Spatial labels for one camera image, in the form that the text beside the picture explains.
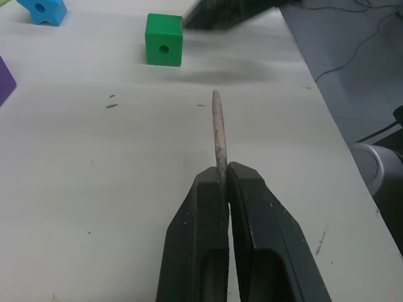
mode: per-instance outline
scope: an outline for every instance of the gray floor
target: gray floor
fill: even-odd
[[[403,4],[403,0],[370,1],[373,6]],[[303,4],[363,9],[353,0],[305,0]],[[287,7],[281,12],[316,78],[349,60],[357,44],[376,32],[379,20],[397,10],[348,13]],[[403,19],[392,16],[382,22],[379,34],[360,47],[352,63],[324,75],[317,85],[348,145],[395,121],[392,113],[403,105]]]

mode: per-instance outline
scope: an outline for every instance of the blue block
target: blue block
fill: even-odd
[[[47,22],[59,26],[67,12],[63,0],[17,0],[31,13],[34,24]]]

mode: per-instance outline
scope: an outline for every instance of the hole in cube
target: hole in cube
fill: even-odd
[[[161,53],[163,53],[164,55],[166,55],[169,52],[169,48],[168,48],[168,46],[163,45],[163,46],[159,47],[159,51]]]
[[[40,13],[44,13],[45,12],[45,7],[42,4],[37,3],[35,5],[35,9],[40,12]]]

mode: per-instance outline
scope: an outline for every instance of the wooden stick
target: wooden stick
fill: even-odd
[[[227,189],[227,144],[225,142],[224,116],[222,113],[222,104],[220,94],[217,90],[213,91],[213,128],[214,128],[214,147],[215,161],[220,178],[221,191],[226,197]]]

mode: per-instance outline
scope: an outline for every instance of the white table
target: white table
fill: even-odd
[[[400,253],[278,11],[186,35],[180,68],[144,65],[146,14],[191,2],[66,0],[59,28],[0,9],[18,83],[0,107],[0,301],[154,301],[166,228],[215,164],[213,89],[229,160],[259,171],[313,253],[326,233],[332,300],[403,301]]]

